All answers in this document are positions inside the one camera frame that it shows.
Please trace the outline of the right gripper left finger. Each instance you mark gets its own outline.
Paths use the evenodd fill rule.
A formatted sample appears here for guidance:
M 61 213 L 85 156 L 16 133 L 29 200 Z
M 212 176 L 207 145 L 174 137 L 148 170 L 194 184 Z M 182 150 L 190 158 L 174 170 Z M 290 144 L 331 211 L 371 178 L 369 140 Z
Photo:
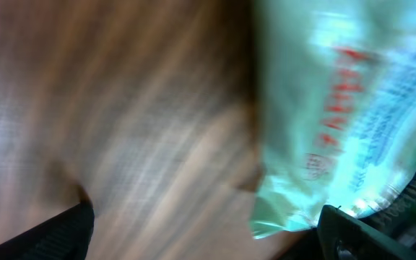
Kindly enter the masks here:
M 85 260 L 94 221 L 91 204 L 81 202 L 0 244 L 0 260 Z

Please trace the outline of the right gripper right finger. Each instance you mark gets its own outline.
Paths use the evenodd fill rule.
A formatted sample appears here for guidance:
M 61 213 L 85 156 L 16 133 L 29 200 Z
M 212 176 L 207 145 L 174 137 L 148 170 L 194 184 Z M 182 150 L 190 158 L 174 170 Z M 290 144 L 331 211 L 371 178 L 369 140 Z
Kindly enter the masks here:
M 416 251 L 331 205 L 321 210 L 317 234 L 326 260 L 416 260 Z

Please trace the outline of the teal white tissue pack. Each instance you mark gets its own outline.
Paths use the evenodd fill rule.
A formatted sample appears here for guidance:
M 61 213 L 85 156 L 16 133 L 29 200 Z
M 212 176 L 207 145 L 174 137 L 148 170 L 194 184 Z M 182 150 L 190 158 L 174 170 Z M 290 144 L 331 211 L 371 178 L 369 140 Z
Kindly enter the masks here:
M 254 238 L 363 218 L 416 173 L 416 0 L 255 1 L 263 178 Z

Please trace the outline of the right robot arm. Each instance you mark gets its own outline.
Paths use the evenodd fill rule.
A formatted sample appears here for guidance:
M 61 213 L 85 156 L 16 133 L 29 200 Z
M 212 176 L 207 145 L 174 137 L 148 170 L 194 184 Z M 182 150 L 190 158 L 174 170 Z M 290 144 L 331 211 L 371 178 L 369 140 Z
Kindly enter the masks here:
M 0 244 L 0 260 L 85 260 L 94 230 L 93 205 L 82 186 L 79 203 Z M 416 259 L 416 174 L 393 203 L 357 220 L 325 206 L 317 227 L 278 259 Z

